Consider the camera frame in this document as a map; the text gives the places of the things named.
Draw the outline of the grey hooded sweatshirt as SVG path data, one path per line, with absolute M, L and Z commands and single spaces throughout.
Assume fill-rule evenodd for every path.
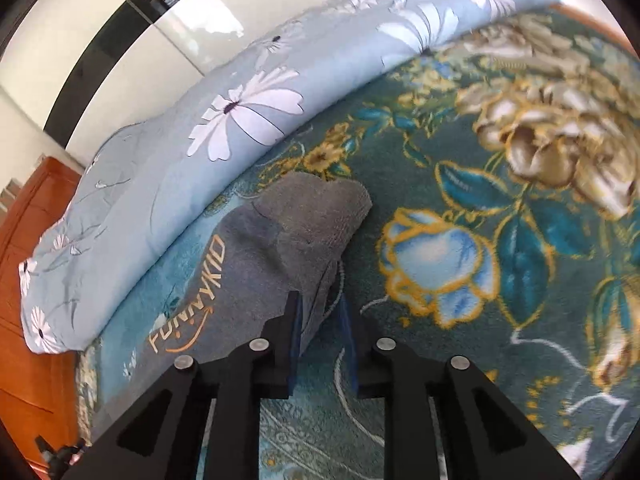
M 300 345 L 308 347 L 328 316 L 343 252 L 371 207 L 357 181 L 292 171 L 228 212 L 182 304 L 146 336 L 128 386 L 98 411 L 91 435 L 112 426 L 177 356 L 213 361 L 257 337 L 292 290 L 303 299 Z

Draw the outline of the teal floral bed blanket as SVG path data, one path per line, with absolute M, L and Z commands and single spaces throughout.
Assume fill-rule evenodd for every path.
M 319 295 L 294 394 L 260 418 L 264 479 L 378 479 L 383 404 L 355 396 L 347 301 L 434 360 L 467 356 L 599 479 L 639 422 L 639 64 L 597 29 L 525 13 L 427 51 L 338 102 L 210 203 L 81 356 L 78 425 L 102 432 L 184 349 L 206 362 L 262 316 L 198 288 L 205 245 L 290 172 L 372 207 Z

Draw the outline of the orange wooden headboard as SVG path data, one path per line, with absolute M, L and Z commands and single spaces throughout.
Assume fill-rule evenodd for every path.
M 40 236 L 62 217 L 80 174 L 53 157 L 32 173 L 1 216 L 1 432 L 7 434 L 38 479 L 47 462 L 35 438 L 54 448 L 78 438 L 74 352 L 39 353 L 31 336 L 49 335 L 43 316 L 22 312 L 22 288 L 35 279 L 26 260 Z

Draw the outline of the white black sliding wardrobe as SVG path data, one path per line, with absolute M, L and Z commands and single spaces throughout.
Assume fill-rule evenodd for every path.
M 1 22 L 1 170 L 82 164 L 215 66 L 326 0 L 23 0 Z

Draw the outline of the light blue floral duvet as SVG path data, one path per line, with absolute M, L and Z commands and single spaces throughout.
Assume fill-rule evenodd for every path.
M 330 0 L 257 39 L 166 112 L 99 149 L 26 260 L 39 353 L 81 351 L 174 240 L 273 145 L 377 76 L 474 28 L 559 0 Z

